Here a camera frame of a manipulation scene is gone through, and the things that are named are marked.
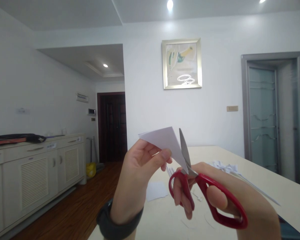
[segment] smartwatch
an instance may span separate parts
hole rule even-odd
[[[99,225],[100,232],[107,240],[122,240],[127,238],[137,228],[142,210],[134,217],[134,219],[126,225],[116,225],[110,219],[110,211],[112,207],[113,198],[108,201],[100,210],[97,216],[97,224]]]

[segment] framed picture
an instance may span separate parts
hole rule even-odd
[[[201,88],[201,39],[162,41],[163,88]]]

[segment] dark wooden door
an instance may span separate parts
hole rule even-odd
[[[123,161],[127,152],[124,93],[98,93],[100,162]]]

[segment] white table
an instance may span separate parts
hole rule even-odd
[[[278,174],[260,167],[217,146],[189,147],[191,163],[220,160],[223,164],[237,164],[238,171],[264,192],[277,200],[281,206],[269,200],[277,213],[300,232],[300,185]],[[173,161],[169,167],[175,170],[179,165]],[[163,181],[168,190],[169,175],[158,170],[152,182]],[[202,196],[197,185],[195,193]],[[173,198],[145,202],[143,216],[137,228],[136,239],[237,239],[236,231],[216,223],[204,199],[199,202],[193,196],[195,211],[193,219],[187,220],[183,209],[174,205]],[[103,239],[97,226],[89,240]]]

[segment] recessed light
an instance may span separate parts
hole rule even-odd
[[[172,10],[172,8],[173,8],[173,1],[172,1],[172,0],[169,0],[169,1],[167,2],[167,8],[168,8],[169,11]]]

